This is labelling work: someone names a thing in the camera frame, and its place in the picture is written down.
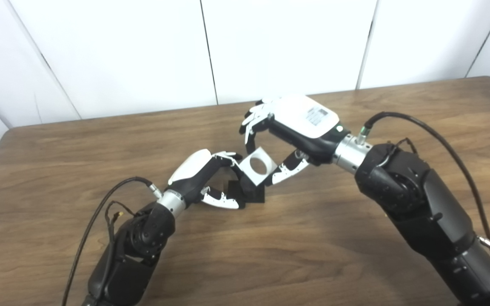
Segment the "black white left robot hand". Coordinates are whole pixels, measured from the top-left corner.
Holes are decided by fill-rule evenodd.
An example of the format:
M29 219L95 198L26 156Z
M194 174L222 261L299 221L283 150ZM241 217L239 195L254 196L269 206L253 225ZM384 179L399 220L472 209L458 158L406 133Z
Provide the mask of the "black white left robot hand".
M243 157L236 152L211 153L208 149L196 151L169 178L167 190L178 194L185 204L185 209L200 202L230 210L244 209L243 201L230 198L221 190L207 185L220 168L230 168L237 178L241 178L244 174L239 166L241 159Z

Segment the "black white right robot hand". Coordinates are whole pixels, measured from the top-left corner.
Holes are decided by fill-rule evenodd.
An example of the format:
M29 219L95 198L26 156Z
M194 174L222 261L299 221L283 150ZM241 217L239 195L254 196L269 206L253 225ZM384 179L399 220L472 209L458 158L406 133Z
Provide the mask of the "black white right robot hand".
M245 136L248 153L256 149L255 137L268 130L296 149L262 182L278 184L312 164L331 164L337 147L350 138L338 114L305 95L264 98L245 114L239 133Z

